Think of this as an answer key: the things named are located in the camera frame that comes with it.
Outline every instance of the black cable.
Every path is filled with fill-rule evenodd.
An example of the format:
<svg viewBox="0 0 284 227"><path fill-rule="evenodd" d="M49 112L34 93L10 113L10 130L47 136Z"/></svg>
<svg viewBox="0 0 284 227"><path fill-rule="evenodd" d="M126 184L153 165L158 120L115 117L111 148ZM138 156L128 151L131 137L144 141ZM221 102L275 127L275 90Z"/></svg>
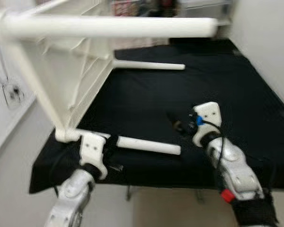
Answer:
<svg viewBox="0 0 284 227"><path fill-rule="evenodd" d="M222 158L223 158L224 134L223 134L223 132L222 132L222 130L221 130L221 127L215 125L214 123L208 122L208 121L204 121L204 120L202 120L202 122L203 122L204 124L209 124L209 125L215 127L215 128L220 132L220 134L221 134L221 137L222 137L222 146L221 146L221 152L220 152L220 156L219 156L218 163L217 163L217 168L216 168L217 170L219 170L220 165L221 165L221 161L222 161Z"/></svg>
<svg viewBox="0 0 284 227"><path fill-rule="evenodd" d="M6 77L6 81L9 82L9 74L8 74L8 70L7 70L6 65L5 65L5 61L4 61L4 58L3 58L1 48L0 48L0 61L1 61L1 64L2 64L2 68L3 68L3 71L4 71L5 77Z"/></svg>
<svg viewBox="0 0 284 227"><path fill-rule="evenodd" d="M247 157L249 157L249 158L251 158L251 159L254 159L254 160L256 160L256 161L259 161L259 162L264 162L263 159L265 159L265 160L267 160L267 161L269 161L269 162L271 163L271 165L272 165L272 170L271 170L271 175L270 175L270 178L269 178L269 181L268 181L268 184L267 184L268 192L271 193L272 188L273 188L273 185L274 185L274 183L275 183L276 163L275 163L272 159L270 159L270 158L268 158L268 157L263 157L263 159L260 159L260 158L258 158L258 157L253 156L253 155L250 155L250 154L248 154L248 153L246 153L246 152L245 152L245 155L246 155Z"/></svg>
<svg viewBox="0 0 284 227"><path fill-rule="evenodd" d="M221 134L221 137L222 137L222 146L221 146L221 152L220 152L220 156L219 156L219 160L218 160L218 164L217 164L217 168L216 168L216 170L219 170L220 165L221 165L221 160L222 160L222 158L223 158L224 134L223 134L221 128L220 128L219 126L215 125L214 123L208 122L208 121L204 121L204 120L202 120L202 122L205 123L205 124L209 124L209 125L215 127L217 130L219 130L219 132L220 132L220 134ZM260 161L260 162L263 162L262 159L257 158L257 157L254 157L254 156L252 156L252 155L250 155L250 154L247 154L246 152L245 152L245 155L248 156L248 157L250 157L250 158L253 158L253 159L255 159L255 160L258 160L258 161ZM263 157L263 159L266 159L267 161L269 161L269 162L272 164L272 173L271 173L271 176L270 176L270 179L269 179L269 182L268 182L268 186L267 186L268 192L271 193L272 188L273 188L273 184L274 184L274 182L275 182L276 163L275 163L274 161L272 161L270 158L267 158L267 157Z"/></svg>
<svg viewBox="0 0 284 227"><path fill-rule="evenodd" d="M6 98L6 94L5 94L5 91L4 91L4 85L3 84L2 84L2 92L3 92L3 95L4 95L4 99L5 99L6 105L9 106L9 103L8 103L8 100Z"/></svg>
<svg viewBox="0 0 284 227"><path fill-rule="evenodd" d="M53 187L53 189L54 189L55 194L56 194L57 197L59 196L59 191L58 191L57 186L56 186L56 185L53 183L53 181L52 181L52 176L53 176L54 171L56 170L56 167L57 167L58 164L61 162L62 158L64 158L64 156L67 154L67 151L68 151L68 149L66 149L63 153L61 153L61 154L57 157L57 159L56 159L55 162L53 163L52 168L50 169L49 174L48 174L48 181L49 181L50 185Z"/></svg>

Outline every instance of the black table surface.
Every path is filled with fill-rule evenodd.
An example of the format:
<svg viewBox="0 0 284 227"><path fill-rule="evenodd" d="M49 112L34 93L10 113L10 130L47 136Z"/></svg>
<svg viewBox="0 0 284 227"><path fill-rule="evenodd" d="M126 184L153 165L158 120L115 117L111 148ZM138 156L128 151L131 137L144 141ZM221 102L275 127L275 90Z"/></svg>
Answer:
<svg viewBox="0 0 284 227"><path fill-rule="evenodd" d="M180 138L166 115L173 112L187 122L192 105L214 101L221 109L224 134L256 157L247 157L247 162L262 185L267 186L275 165L274 187L284 189L284 104L230 41L121 50L116 56L182 63L186 69L112 71L78 127L178 144L181 155L118 148L111 160L123 171L109 168L107 178L99 183L214 187L213 168L203 150ZM66 180L79 165L79 149L80 141L57 142L53 132L33 165L29 192Z"/></svg>

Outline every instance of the white plastic rod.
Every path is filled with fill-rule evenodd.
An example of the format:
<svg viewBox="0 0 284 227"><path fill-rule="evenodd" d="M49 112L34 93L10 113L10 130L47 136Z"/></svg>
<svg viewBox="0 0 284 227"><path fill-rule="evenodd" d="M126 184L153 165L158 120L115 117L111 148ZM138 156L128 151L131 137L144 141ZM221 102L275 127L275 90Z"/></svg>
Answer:
<svg viewBox="0 0 284 227"><path fill-rule="evenodd" d="M123 60L114 60L113 66L115 68L147 69L147 70L183 70L185 69L185 65L183 64L167 64L167 63L155 63L155 62L143 62L143 61L123 61Z"/></svg>
<svg viewBox="0 0 284 227"><path fill-rule="evenodd" d="M96 132L93 133L104 136L107 139L110 137L109 134ZM169 144L169 143L160 143L160 142L154 142L149 140L140 140L140 139L134 139L124 136L119 136L119 140L117 142L117 147L120 148L128 148L128 149L135 149L135 150L146 150L146 151L152 151L152 152L158 152L158 153L165 153L170 155L180 155L181 154L181 147L179 145L175 144Z"/></svg>
<svg viewBox="0 0 284 227"><path fill-rule="evenodd" d="M0 14L0 35L34 37L211 37L213 18L31 16Z"/></svg>

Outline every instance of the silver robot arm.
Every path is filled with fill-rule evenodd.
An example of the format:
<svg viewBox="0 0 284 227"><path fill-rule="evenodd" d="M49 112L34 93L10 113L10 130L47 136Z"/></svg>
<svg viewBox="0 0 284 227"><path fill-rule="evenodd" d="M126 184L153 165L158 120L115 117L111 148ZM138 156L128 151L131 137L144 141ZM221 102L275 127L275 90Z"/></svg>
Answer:
<svg viewBox="0 0 284 227"><path fill-rule="evenodd" d="M190 115L192 129L196 129L193 143L203 147L212 165L218 171L221 196L232 205L240 226L276 227L273 199L247 165L244 152L225 138L220 130L221 115L217 103L194 107Z"/></svg>
<svg viewBox="0 0 284 227"><path fill-rule="evenodd" d="M104 133L77 130L74 138L81 138L80 168L74 171L60 187L58 200L52 208L45 227L79 227L84 208L97 180L105 179L107 167L122 170L122 166L110 163L114 148L130 148L180 155L179 145L139 140Z"/></svg>

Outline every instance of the white plastic part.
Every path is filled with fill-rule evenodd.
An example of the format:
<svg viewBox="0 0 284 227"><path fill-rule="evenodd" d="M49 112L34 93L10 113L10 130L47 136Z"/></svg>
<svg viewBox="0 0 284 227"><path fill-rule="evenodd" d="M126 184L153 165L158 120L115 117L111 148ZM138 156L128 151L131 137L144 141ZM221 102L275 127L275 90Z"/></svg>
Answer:
<svg viewBox="0 0 284 227"><path fill-rule="evenodd" d="M74 131L67 131L67 138L73 138L76 139L80 136L84 136L85 134L91 133L87 130L81 130L76 129ZM92 133L109 138L110 135L106 133L96 132L93 131ZM140 140L140 139L134 139L124 136L119 136L119 140L117 142L117 147L120 148L128 148L128 149L137 149L137 150L146 150L146 151L152 151L152 152L159 152L159 153L165 153L165 154L171 154L171 155L180 155L181 154L181 147L179 145L174 144L168 144L168 143L161 143L161 142L154 142L149 140Z"/></svg>
<svg viewBox="0 0 284 227"><path fill-rule="evenodd" d="M102 162L102 152L105 142L103 137L91 132L86 132L84 136L82 136L80 147L80 164L84 165L88 163L97 167L101 172L100 180L105 179L107 176L107 169Z"/></svg>
<svg viewBox="0 0 284 227"><path fill-rule="evenodd" d="M217 126L221 126L222 119L219 105L215 102L209 102L194 107L194 111L203 118L204 121L211 122ZM198 131L193 137L193 143L201 147L201 138L211 131L219 132L215 127L209 124L203 124L198 126Z"/></svg>
<svg viewBox="0 0 284 227"><path fill-rule="evenodd" d="M96 166L100 172L100 180L105 179L107 176L107 169L103 165L103 146L105 145L105 138L109 138L109 134L100 133L100 132L91 132L86 130L74 130L66 131L66 138L79 139L81 140L80 147L80 164L84 165L85 163L92 164ZM119 148L128 148L128 149L137 149L145 150L152 152L165 153L170 155L180 155L181 147L179 145L160 143L148 140L134 139L124 136L119 136L119 139L116 143Z"/></svg>
<svg viewBox="0 0 284 227"><path fill-rule="evenodd" d="M119 137L117 146L120 148L129 148L137 150L146 150L152 152L165 153L170 155L180 155L181 147L178 145L159 143L147 140L139 140L128 137Z"/></svg>
<svg viewBox="0 0 284 227"><path fill-rule="evenodd" d="M113 66L115 68L147 69L147 70L183 70L185 69L185 65L182 65L182 64L166 64L166 63L123 61L123 60L114 60Z"/></svg>
<svg viewBox="0 0 284 227"><path fill-rule="evenodd" d="M111 37L209 37L211 18L110 15L107 0L54 0L19 15L0 11L0 42L56 127L61 142L76 127L113 68L182 70L182 64L119 61Z"/></svg>
<svg viewBox="0 0 284 227"><path fill-rule="evenodd" d="M13 38L36 37L212 37L217 20L213 18L88 17L6 15L4 35Z"/></svg>

